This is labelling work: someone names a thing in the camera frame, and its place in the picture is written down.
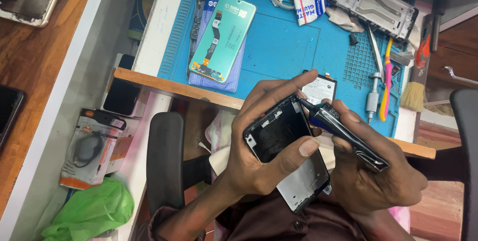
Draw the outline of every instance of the white glue tube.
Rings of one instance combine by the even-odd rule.
[[[307,24],[326,12],[327,0],[294,0],[299,25]]]

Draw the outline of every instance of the pink and yellow toothbrush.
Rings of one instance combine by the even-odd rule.
[[[390,86],[391,86],[391,70],[393,68],[390,63],[390,49],[393,43],[393,38],[390,37],[387,45],[387,51],[385,52],[385,91],[383,93],[382,104],[380,105],[380,120],[385,122],[388,113],[388,103],[390,101]]]

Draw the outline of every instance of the hand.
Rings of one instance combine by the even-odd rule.
[[[314,81],[317,74],[317,70],[313,69],[290,80],[260,81],[249,93],[239,114],[232,122],[228,166],[220,179],[220,182],[227,184],[237,197],[271,193],[280,181],[296,171],[318,149],[318,140],[312,136],[304,136],[283,149],[271,162],[261,163],[242,138],[246,127],[282,99],[293,93],[304,98],[299,90]],[[314,134],[319,135],[320,132],[314,131]]]
[[[343,125],[390,164],[386,170],[376,172],[355,155],[350,143],[333,136],[336,167],[330,179],[340,205],[349,213],[368,215],[380,209],[419,203],[421,191],[428,182],[408,164],[402,149],[370,127],[341,100],[331,104],[340,114]]]

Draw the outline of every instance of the green plastic bag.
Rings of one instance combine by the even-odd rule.
[[[131,195],[117,179],[77,191],[41,235],[45,241],[87,241],[125,224],[133,213]]]

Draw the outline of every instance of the person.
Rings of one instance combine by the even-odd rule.
[[[180,211],[161,207],[140,231],[140,240],[204,239],[204,228],[216,219],[225,230],[222,240],[413,241],[387,208],[411,206],[421,200],[427,179],[412,168],[401,148],[376,132],[341,100],[331,102],[344,126],[389,163],[373,171],[347,141],[332,137],[336,167],[330,175],[332,192],[319,196],[297,215],[276,186],[319,148],[304,136],[269,163],[259,162],[242,139],[244,129],[283,98],[299,92],[317,77],[313,69],[290,80],[260,81],[232,122],[227,168],[211,187]],[[245,201],[251,195],[252,201]]]

